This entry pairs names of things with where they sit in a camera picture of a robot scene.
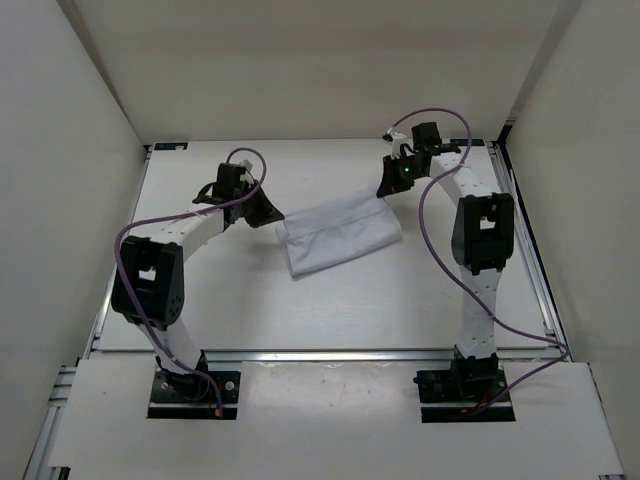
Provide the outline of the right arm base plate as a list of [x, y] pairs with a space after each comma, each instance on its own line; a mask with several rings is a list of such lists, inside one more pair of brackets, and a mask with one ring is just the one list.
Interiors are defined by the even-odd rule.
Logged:
[[424, 424], [516, 421], [509, 393], [493, 402], [508, 387], [500, 367], [492, 377], [481, 380], [463, 379], [453, 367], [418, 370], [413, 382], [418, 389]]

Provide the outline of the white fabric skirt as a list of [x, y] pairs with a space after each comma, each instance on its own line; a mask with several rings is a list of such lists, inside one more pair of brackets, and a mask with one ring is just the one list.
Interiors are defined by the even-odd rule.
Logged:
[[290, 213], [275, 232], [294, 278], [352, 261], [402, 238], [393, 209], [372, 188]]

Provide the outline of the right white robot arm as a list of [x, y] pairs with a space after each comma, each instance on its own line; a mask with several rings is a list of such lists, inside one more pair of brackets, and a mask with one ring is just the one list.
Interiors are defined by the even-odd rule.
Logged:
[[454, 159], [460, 149], [442, 141], [434, 122], [414, 126], [411, 137], [389, 130], [383, 139], [391, 153], [383, 158], [379, 198], [408, 191], [416, 180], [429, 177], [456, 206], [451, 251], [465, 288], [454, 358], [447, 370], [417, 373], [415, 382], [426, 402], [479, 402], [499, 383], [491, 315], [502, 271], [514, 251], [514, 200], [460, 165]]

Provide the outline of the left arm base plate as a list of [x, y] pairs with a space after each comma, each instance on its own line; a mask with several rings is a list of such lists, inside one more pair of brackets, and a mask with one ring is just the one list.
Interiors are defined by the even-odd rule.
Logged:
[[179, 379], [177, 374], [157, 368], [149, 396], [147, 417], [171, 420], [236, 420], [241, 385], [241, 372], [210, 371], [222, 401], [210, 383], [199, 377]]

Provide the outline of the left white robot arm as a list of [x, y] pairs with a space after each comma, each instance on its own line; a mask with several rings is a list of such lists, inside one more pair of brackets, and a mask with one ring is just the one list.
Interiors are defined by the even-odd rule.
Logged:
[[182, 319], [186, 261], [237, 221], [252, 228], [284, 219], [252, 175], [252, 164], [223, 162], [215, 181], [181, 213], [141, 220], [116, 237], [111, 308], [147, 337], [165, 382], [189, 401], [220, 394], [204, 352]]

